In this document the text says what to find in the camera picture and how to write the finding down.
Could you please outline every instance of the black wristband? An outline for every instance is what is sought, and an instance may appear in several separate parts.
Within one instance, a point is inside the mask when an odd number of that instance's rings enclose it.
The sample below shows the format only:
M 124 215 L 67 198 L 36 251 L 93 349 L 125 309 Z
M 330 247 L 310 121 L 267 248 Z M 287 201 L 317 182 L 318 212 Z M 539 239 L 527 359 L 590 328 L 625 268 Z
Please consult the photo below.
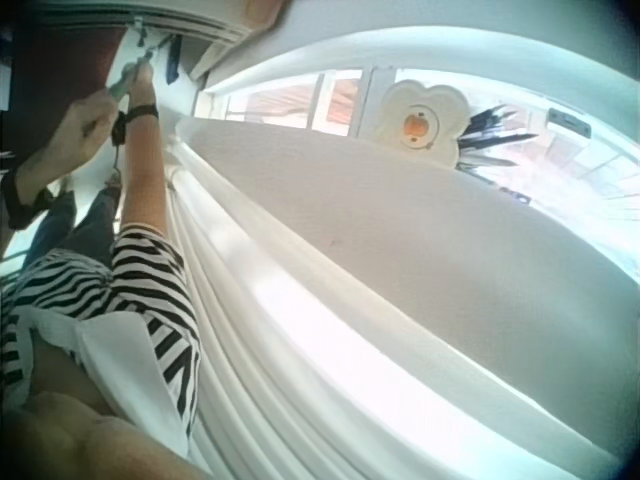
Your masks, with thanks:
M 53 195 L 45 188 L 36 197 L 33 205 L 22 205 L 16 187 L 16 169 L 10 170 L 0 183 L 0 192 L 4 197 L 4 203 L 9 214 L 9 228 L 12 230 L 24 230 L 33 219 L 43 210 L 48 210 L 53 202 Z
M 156 118 L 158 117 L 158 108 L 155 103 L 151 105 L 138 105 L 137 107 L 133 107 L 127 113 L 127 123 L 133 120 L 136 117 L 140 117 L 142 115 L 153 115 Z

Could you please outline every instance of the air conditioner unit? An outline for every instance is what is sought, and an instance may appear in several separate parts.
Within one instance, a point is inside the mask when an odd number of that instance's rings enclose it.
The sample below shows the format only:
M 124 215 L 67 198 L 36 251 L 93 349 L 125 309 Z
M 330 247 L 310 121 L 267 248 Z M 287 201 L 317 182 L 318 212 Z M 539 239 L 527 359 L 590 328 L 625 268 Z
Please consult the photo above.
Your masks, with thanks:
M 153 28 L 211 42 L 190 72 L 195 80 L 229 49 L 273 25 L 285 0 L 41 0 L 45 25 L 79 29 Z

